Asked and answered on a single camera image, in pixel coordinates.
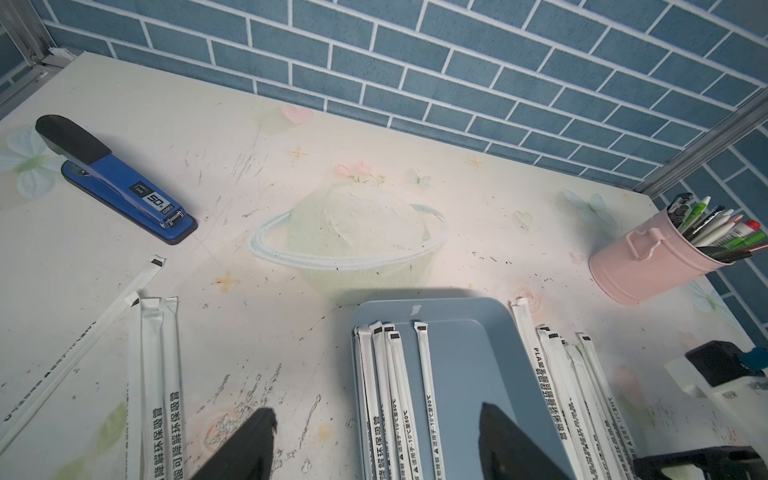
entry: pink metal bucket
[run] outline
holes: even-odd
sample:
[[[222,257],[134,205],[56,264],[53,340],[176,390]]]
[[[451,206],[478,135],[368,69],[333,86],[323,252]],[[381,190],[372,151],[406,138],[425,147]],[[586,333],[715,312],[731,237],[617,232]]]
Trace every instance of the pink metal bucket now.
[[[726,265],[685,240],[663,210],[589,259],[594,281],[624,305],[637,305]]]

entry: white pen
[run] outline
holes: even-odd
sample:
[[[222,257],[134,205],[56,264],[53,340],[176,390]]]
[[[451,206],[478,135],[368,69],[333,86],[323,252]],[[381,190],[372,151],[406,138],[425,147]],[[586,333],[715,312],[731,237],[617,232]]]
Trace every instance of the white pen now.
[[[712,233],[715,231],[716,228],[722,227],[726,223],[728,223],[728,220],[730,219],[731,214],[733,214],[733,208],[729,208],[728,210],[725,210],[723,212],[720,212],[717,214],[715,218],[710,220],[709,224],[702,228],[699,233],[697,233],[693,238],[690,239],[690,241],[695,242],[697,238],[703,238],[704,235],[708,235],[709,233]]]

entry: white desk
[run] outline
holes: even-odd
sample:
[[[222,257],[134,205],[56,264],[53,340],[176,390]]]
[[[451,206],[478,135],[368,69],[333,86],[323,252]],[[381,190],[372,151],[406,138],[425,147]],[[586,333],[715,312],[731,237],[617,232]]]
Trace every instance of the white desk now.
[[[741,442],[663,365],[711,339],[752,343],[718,312],[698,310],[685,287],[638,307],[605,296],[586,259],[607,237],[561,190],[600,194],[621,231],[655,213],[644,195],[331,114],[296,126],[280,102],[90,54],[0,122],[0,145],[43,114],[89,130],[200,226],[170,247],[61,178],[49,194],[26,200],[17,174],[0,174],[0,412],[157,254],[167,263],[146,294],[179,297],[190,472],[247,412],[266,405],[279,422],[273,478],[358,475],[349,319],[358,303],[393,296],[530,296],[538,323],[566,337],[594,334],[641,453]],[[386,177],[378,188],[445,215],[447,242],[421,276],[317,275],[254,257],[250,232],[310,192],[351,181],[333,167],[358,161]],[[409,168],[431,176],[429,187],[413,183]],[[520,213],[532,217],[529,230]],[[712,291],[705,279],[699,284]],[[405,291],[367,291],[380,287]],[[338,294],[347,288],[361,290]],[[56,478],[83,455],[69,468],[122,478],[123,442],[92,443],[124,401],[122,319],[0,457],[0,478]]]

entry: metal frame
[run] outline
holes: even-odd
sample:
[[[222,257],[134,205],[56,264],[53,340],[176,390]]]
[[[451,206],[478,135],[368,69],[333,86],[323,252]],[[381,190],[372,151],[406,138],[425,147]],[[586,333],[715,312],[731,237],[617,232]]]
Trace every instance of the metal frame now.
[[[751,100],[707,132],[670,163],[656,170],[638,184],[634,191],[656,198],[679,180],[714,158],[730,145],[768,120],[768,88],[758,92]]]
[[[30,67],[41,64],[56,46],[29,0],[0,0],[0,24]]]

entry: blue stapler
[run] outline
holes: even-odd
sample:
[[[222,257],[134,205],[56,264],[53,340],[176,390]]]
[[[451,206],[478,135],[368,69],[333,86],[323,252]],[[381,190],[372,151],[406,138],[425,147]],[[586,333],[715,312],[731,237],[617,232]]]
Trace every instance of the blue stapler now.
[[[177,201],[72,120],[44,115],[35,129],[55,153],[68,159],[61,166],[67,181],[165,243],[175,245],[197,228],[197,221]]]

